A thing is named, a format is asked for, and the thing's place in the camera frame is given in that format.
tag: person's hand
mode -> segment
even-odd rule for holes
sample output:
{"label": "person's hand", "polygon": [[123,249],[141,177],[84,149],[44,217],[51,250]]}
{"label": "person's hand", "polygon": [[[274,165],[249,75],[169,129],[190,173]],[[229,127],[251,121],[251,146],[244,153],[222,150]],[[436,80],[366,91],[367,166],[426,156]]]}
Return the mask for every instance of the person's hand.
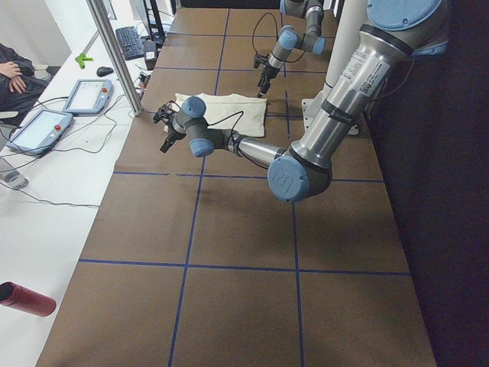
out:
{"label": "person's hand", "polygon": [[12,61],[0,63],[0,74],[3,74],[10,79],[22,75],[21,68]]}
{"label": "person's hand", "polygon": [[20,76],[16,76],[15,78],[10,79],[8,88],[12,93],[15,91],[18,94],[22,94],[25,92],[26,86],[22,78]]}

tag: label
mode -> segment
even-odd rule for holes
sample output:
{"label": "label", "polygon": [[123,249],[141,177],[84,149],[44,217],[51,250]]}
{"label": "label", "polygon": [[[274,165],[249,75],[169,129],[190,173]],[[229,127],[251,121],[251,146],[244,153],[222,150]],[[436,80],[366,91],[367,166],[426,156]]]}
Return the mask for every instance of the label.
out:
{"label": "label", "polygon": [[343,70],[343,76],[346,79],[353,80],[361,68],[364,66],[365,62],[368,59],[368,55],[356,50],[351,56],[350,62],[346,66],[345,70]]}
{"label": "label", "polygon": [[361,95],[370,97],[389,69],[390,65],[384,60],[356,50],[343,70],[342,78]]}

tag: white desk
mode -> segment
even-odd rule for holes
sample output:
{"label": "white desk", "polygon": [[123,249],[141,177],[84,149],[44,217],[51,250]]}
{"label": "white desk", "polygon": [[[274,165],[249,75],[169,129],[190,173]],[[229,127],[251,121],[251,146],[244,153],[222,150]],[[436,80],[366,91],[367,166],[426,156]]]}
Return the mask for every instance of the white desk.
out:
{"label": "white desk", "polygon": [[[94,61],[87,61],[84,70],[79,68],[74,57],[80,54],[91,36],[92,34],[87,35],[79,49],[70,55],[40,101],[68,96],[77,79],[97,79],[98,67],[112,65],[102,40],[98,37],[88,52],[88,56],[93,57]],[[128,61],[127,65],[133,80],[140,73],[137,65],[145,67],[142,58]],[[123,91],[115,73],[104,78],[114,83],[114,93],[109,103],[111,106]],[[47,107],[61,110],[64,103],[65,100],[48,103]],[[117,121],[117,126],[98,154],[80,150],[50,152],[33,164],[19,169],[29,179],[29,185],[24,190],[39,199],[52,202],[99,205],[134,117],[125,97],[108,115]],[[89,124],[93,119],[94,117],[75,117],[66,135]],[[80,147],[96,151],[113,125],[113,121],[101,117],[90,126],[60,141],[56,149]],[[2,156],[11,153],[12,151],[5,148]],[[14,167],[32,160],[22,154],[6,159]],[[59,307],[96,213],[96,208],[36,203],[23,193],[0,187],[0,283],[13,281],[51,296]],[[34,366],[57,310],[58,308],[48,317],[36,317],[0,307],[0,365]]]}

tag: red cylinder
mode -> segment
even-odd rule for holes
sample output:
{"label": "red cylinder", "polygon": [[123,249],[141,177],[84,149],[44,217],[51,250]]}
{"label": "red cylinder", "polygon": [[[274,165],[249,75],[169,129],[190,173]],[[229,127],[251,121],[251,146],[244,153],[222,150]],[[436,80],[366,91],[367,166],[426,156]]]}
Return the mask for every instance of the red cylinder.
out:
{"label": "red cylinder", "polygon": [[37,316],[51,315],[56,309],[53,298],[7,281],[0,284],[0,304]]}

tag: robotic arm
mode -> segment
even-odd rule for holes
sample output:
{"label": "robotic arm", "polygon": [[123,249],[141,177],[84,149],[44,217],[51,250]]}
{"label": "robotic arm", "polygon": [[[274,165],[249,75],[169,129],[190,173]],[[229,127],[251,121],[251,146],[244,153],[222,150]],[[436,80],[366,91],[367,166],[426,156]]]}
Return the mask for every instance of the robotic arm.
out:
{"label": "robotic arm", "polygon": [[268,92],[270,81],[277,77],[294,48],[320,55],[326,46],[326,39],[321,37],[324,11],[318,0],[282,0],[280,11],[286,15],[306,19],[306,32],[297,32],[292,26],[286,25],[280,30],[277,44],[270,54],[254,55],[254,68],[264,65],[258,82],[260,87],[258,98]]}
{"label": "robotic arm", "polygon": [[357,49],[304,136],[288,149],[232,130],[208,128],[203,118],[206,105],[194,96],[184,102],[179,112],[163,106],[155,115],[155,122],[163,120],[169,128],[161,150],[167,151],[176,140],[188,135],[196,157],[225,149],[268,167],[270,189],[281,200],[296,202],[321,193],[332,179],[332,154],[391,68],[416,49],[421,48],[423,54],[436,54],[444,48],[446,39],[440,38],[439,33],[449,16],[447,2],[368,0]]}

